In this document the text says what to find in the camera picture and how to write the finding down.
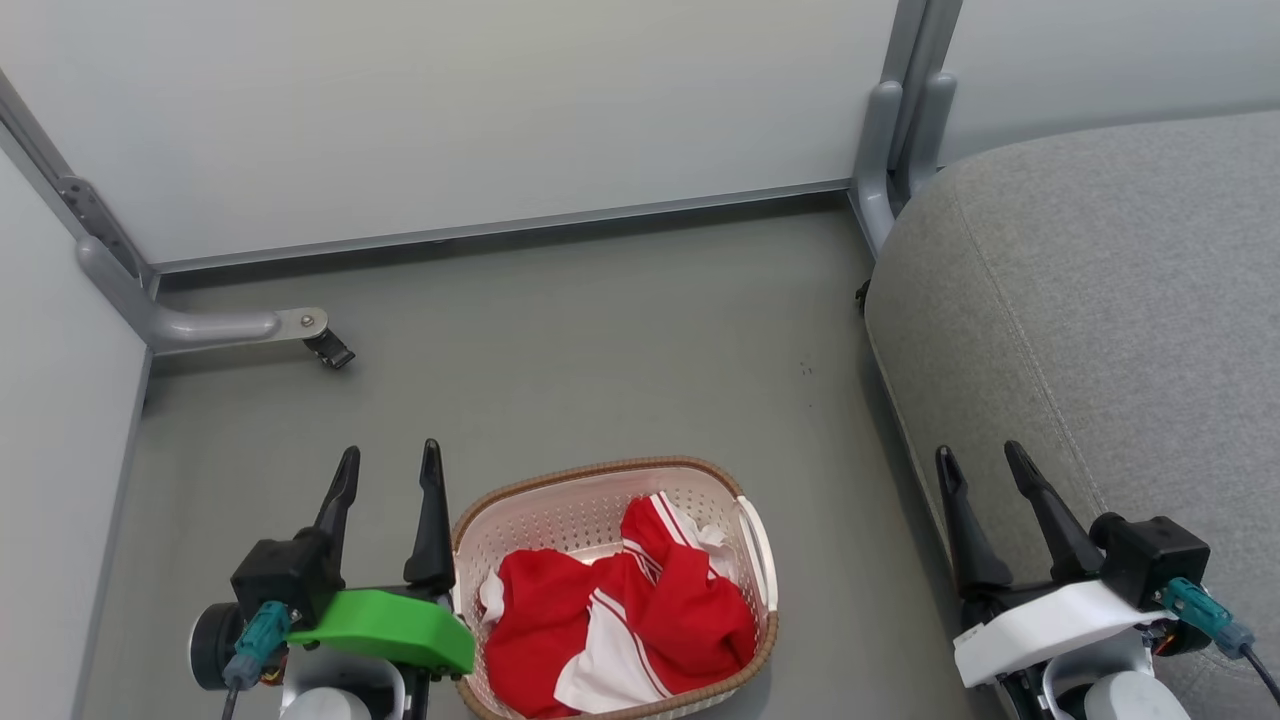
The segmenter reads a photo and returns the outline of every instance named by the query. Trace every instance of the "sofa cushion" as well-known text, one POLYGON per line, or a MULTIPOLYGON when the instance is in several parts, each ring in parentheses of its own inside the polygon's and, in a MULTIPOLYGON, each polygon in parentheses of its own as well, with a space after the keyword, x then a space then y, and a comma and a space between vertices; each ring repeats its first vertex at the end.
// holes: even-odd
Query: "sofa cushion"
MULTIPOLYGON (((950 445, 1019 580, 1050 559, 1002 454, 1082 524, 1167 515, 1280 666, 1280 113, 1088 131, 947 168, 904 209, 867 324, 934 521, 950 445)), ((1216 651, 1157 660, 1193 717, 1275 712, 1216 651)))

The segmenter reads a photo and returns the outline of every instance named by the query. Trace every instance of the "metal frame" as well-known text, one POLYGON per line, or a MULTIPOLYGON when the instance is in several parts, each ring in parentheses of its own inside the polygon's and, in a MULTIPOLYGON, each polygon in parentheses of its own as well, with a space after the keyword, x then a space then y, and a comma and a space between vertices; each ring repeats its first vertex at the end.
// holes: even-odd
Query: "metal frame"
POLYGON ((93 186, 72 173, 67 159, 3 73, 0 124, 4 126, 0 149, 29 159, 28 165, 36 172, 28 170, 27 179, 76 238, 81 270, 155 355, 302 340, 330 366, 340 368, 353 357, 328 329, 329 316, 319 307, 197 314, 160 305, 151 296, 157 279, 155 270, 93 186))
POLYGON ((893 227, 892 197, 905 202, 937 172, 956 91, 956 78, 942 73, 942 60, 960 5, 961 0, 899 3, 881 83, 867 101, 849 193, 876 258, 893 227))
MULTIPOLYGON (((955 33, 956 22, 960 19, 963 0, 928 0, 924 15, 920 19, 920 32, 911 47, 911 60, 902 79, 902 114, 899 117, 897 127, 893 129, 893 145, 890 151, 890 168, 899 169, 905 165, 904 159, 915 155, 928 155, 929 151, 913 147, 916 142, 927 141, 918 129, 922 109, 932 104, 932 113, 942 110, 942 124, 946 124, 946 113, 950 111, 950 99, 945 108, 940 108, 938 99, 929 96, 931 92, 947 92, 946 83, 940 86, 937 76, 942 73, 942 63, 946 60, 947 50, 951 47, 951 36, 955 33)), ((951 79, 950 94, 955 94, 955 78, 951 79)))
MULTIPOLYGON (((829 181, 794 187, 658 202, 590 213, 573 213, 529 220, 489 223, 465 228, 444 228, 353 238, 335 242, 251 251, 216 258, 179 260, 148 265, 129 241, 123 225, 111 215, 104 200, 86 179, 77 177, 54 146, 38 122, 23 104, 9 81, 0 73, 0 120, 14 133, 23 150, 32 158, 41 174, 72 210, 78 227, 73 234, 96 237, 99 243, 81 242, 77 252, 81 266, 99 290, 111 299, 116 309, 143 340, 155 343, 157 354, 294 340, 301 332, 293 310, 260 314, 195 315, 146 305, 120 283, 119 273, 104 261, 105 249, 138 286, 152 287, 161 274, 184 273, 209 268, 255 264, 346 252, 374 247, 415 245, 477 237, 515 231, 529 231, 641 215, 677 213, 754 202, 767 199, 822 193, 847 190, 859 225, 878 256, 893 224, 891 197, 908 199, 936 170, 942 129, 955 95, 955 78, 942 74, 941 64, 951 41, 961 0, 899 0, 881 82, 869 94, 861 137, 849 181, 829 181)), ((320 311, 303 309, 315 320, 320 311)))

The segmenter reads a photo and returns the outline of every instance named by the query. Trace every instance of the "gray metal leg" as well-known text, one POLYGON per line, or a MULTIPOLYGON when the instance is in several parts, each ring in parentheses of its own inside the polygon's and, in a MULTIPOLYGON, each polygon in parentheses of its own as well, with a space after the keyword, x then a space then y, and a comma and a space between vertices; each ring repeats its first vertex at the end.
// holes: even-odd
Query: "gray metal leg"
POLYGON ((872 255, 879 258, 884 238, 893 227, 893 210, 888 204, 888 152, 893 143, 897 111, 902 105, 902 85, 882 82, 872 90, 863 120, 863 136, 858 141, 858 159, 854 160, 854 187, 850 200, 861 225, 863 236, 870 245, 872 255))
POLYGON ((81 270, 156 355, 301 340, 333 368, 340 368, 355 357, 329 332, 329 315, 320 307, 259 313, 179 313, 151 300, 137 278, 96 237, 86 236, 77 241, 76 259, 81 270))
POLYGON ((938 172, 938 150, 942 133, 947 129, 947 115, 956 96, 956 78, 948 73, 933 73, 924 81, 920 109, 915 117, 914 142, 906 147, 906 186, 915 195, 938 172))

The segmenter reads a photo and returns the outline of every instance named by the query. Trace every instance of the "laundry basket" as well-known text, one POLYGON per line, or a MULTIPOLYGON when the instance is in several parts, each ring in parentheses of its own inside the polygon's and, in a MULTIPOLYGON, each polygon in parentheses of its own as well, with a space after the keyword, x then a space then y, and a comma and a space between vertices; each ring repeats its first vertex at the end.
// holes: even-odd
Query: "laundry basket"
POLYGON ((671 502, 699 527, 718 525, 728 536, 742 596, 755 615, 755 657, 732 678, 662 702, 603 715, 608 720, 671 719, 723 702, 760 671, 778 634, 778 582, 769 539, 755 507, 727 473, 694 457, 649 457, 591 465, 534 478, 476 501, 453 528, 458 583, 453 607, 476 635, 475 673, 458 692, 477 716, 521 719, 494 697, 483 650, 488 630, 480 623, 480 583, 507 553, 552 548, 585 562, 622 551, 622 515, 632 500, 666 491, 671 502))

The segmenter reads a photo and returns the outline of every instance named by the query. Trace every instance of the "basket handle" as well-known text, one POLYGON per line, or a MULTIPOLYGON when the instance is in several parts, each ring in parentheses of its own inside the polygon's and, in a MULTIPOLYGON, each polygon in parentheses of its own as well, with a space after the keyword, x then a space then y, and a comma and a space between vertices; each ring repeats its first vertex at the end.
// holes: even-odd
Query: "basket handle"
POLYGON ((769 609, 769 612, 774 612, 778 609, 778 570, 773 565, 769 534, 764 532, 764 523, 760 521, 760 514, 755 511, 755 505, 751 505, 745 495, 737 496, 737 505, 742 510, 742 527, 751 541, 746 546, 748 553, 751 556, 751 570, 760 583, 765 607, 769 609))

